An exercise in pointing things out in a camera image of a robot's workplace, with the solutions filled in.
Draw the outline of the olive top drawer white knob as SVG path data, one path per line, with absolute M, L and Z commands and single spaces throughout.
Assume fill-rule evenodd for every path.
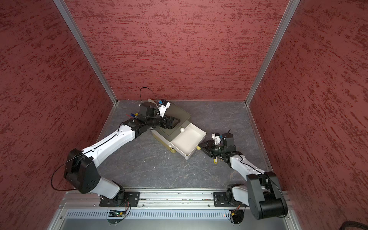
M 181 118 L 180 123 L 173 129 L 163 129 L 162 136 L 168 140 L 173 141 L 179 134 L 184 133 L 187 126 L 191 123 L 191 115 L 188 118 Z

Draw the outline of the olive three-drawer desk organizer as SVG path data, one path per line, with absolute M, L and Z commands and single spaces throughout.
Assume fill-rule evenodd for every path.
M 164 99 L 158 102 L 158 108 L 164 123 L 151 130 L 151 133 L 165 148 L 176 153 L 177 150 L 172 146 L 172 141 L 182 132 L 182 128 L 189 125 L 191 115 L 176 104 Z

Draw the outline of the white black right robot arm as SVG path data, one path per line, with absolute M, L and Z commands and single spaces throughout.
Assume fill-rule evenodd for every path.
M 235 216 L 241 206 L 245 205 L 257 220 L 287 216 L 288 206 L 277 175 L 259 169 L 237 151 L 233 134 L 212 134 L 211 140 L 198 146 L 214 160 L 223 160 L 246 180 L 245 186 L 233 185 L 227 188 L 224 202 L 236 208 L 231 211 L 231 215 Z

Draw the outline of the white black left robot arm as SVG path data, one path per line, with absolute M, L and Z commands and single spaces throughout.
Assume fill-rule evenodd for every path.
M 123 187 L 101 177 L 97 168 L 120 147 L 147 130 L 156 127 L 175 128 L 180 119 L 166 114 L 170 107 L 171 103 L 166 100 L 160 100 L 157 104 L 141 103 L 140 111 L 120 123 L 112 134 L 83 150 L 73 149 L 68 154 L 64 178 L 82 194 L 95 193 L 121 205 L 124 199 Z

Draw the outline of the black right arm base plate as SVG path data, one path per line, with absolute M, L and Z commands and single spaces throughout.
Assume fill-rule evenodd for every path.
M 242 202 L 230 199 L 227 192 L 213 192 L 213 200 L 216 208 L 237 208 L 238 206 L 240 206 L 240 208 L 248 208 L 248 206 Z

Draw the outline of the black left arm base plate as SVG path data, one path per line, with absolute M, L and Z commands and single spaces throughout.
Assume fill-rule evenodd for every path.
M 125 191 L 119 192 L 114 198 L 107 198 L 100 195 L 100 207 L 137 207 L 140 199 L 140 192 Z

